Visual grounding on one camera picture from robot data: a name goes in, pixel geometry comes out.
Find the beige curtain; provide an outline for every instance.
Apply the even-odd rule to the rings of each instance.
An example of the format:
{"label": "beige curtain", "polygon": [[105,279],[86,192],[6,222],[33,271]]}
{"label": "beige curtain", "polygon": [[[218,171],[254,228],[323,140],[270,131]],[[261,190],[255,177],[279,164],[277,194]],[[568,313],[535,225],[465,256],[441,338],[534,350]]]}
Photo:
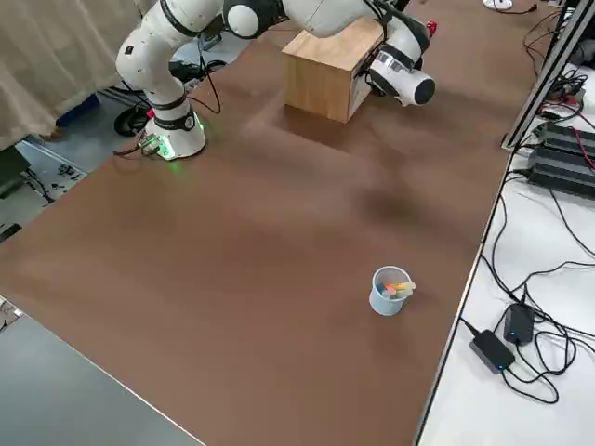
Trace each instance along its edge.
{"label": "beige curtain", "polygon": [[0,0],[0,150],[117,84],[115,56],[154,0]]}

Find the wooden block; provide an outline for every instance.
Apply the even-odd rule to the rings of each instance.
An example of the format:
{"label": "wooden block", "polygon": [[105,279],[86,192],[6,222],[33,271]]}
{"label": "wooden block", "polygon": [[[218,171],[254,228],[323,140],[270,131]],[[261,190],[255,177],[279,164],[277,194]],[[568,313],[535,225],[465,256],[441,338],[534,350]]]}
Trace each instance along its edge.
{"label": "wooden block", "polygon": [[369,18],[326,39],[300,33],[283,50],[285,103],[347,123],[370,93],[357,73],[382,35],[382,27]]}

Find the black power adapter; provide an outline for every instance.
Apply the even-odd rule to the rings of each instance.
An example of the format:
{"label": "black power adapter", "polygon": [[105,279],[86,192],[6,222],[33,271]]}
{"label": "black power adapter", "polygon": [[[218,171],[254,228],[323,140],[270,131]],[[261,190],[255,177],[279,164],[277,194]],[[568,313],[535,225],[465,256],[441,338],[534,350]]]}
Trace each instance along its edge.
{"label": "black power adapter", "polygon": [[504,338],[512,344],[526,346],[533,341],[533,311],[523,304],[513,304],[506,312]]}
{"label": "black power adapter", "polygon": [[471,350],[483,361],[488,369],[494,374],[500,374],[507,370],[514,362],[514,355],[500,341],[494,332],[484,330],[478,332],[475,327],[461,318],[473,333],[473,340],[470,342]]}

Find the paper cup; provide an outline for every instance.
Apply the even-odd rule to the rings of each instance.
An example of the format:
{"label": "paper cup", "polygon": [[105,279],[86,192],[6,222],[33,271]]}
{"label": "paper cup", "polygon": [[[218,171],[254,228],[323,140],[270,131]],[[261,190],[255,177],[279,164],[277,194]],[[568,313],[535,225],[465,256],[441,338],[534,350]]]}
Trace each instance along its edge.
{"label": "paper cup", "polygon": [[385,297],[378,291],[378,285],[382,283],[404,283],[412,282],[409,274],[397,267],[383,267],[376,271],[372,278],[372,291],[370,292],[370,305],[372,309],[382,316],[394,316],[403,307],[405,300],[411,295],[403,298]]}

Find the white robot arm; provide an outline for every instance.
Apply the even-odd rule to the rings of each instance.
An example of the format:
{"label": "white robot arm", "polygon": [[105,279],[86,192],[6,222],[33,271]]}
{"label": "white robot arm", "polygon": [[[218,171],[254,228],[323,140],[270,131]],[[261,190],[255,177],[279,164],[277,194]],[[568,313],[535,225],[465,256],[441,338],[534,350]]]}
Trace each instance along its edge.
{"label": "white robot arm", "polygon": [[430,44],[428,30],[396,10],[392,1],[158,0],[124,41],[116,61],[118,72],[144,90],[153,108],[154,117],[145,127],[140,144],[167,160],[194,155],[205,146],[202,125],[183,84],[170,74],[169,61],[221,10],[231,31],[248,39],[282,18],[292,19],[318,37],[327,37],[360,17],[379,16],[382,11],[390,21],[386,24],[387,40],[369,69],[371,82],[403,105],[427,103],[435,84],[417,69],[417,63]]}
{"label": "white robot arm", "polygon": [[244,39],[264,33],[279,17],[287,16],[316,37],[329,37],[364,16],[385,22],[385,42],[368,73],[372,83],[404,106],[425,105],[436,85],[420,70],[422,55],[430,46],[427,25],[398,8],[408,0],[225,0],[223,19]]}

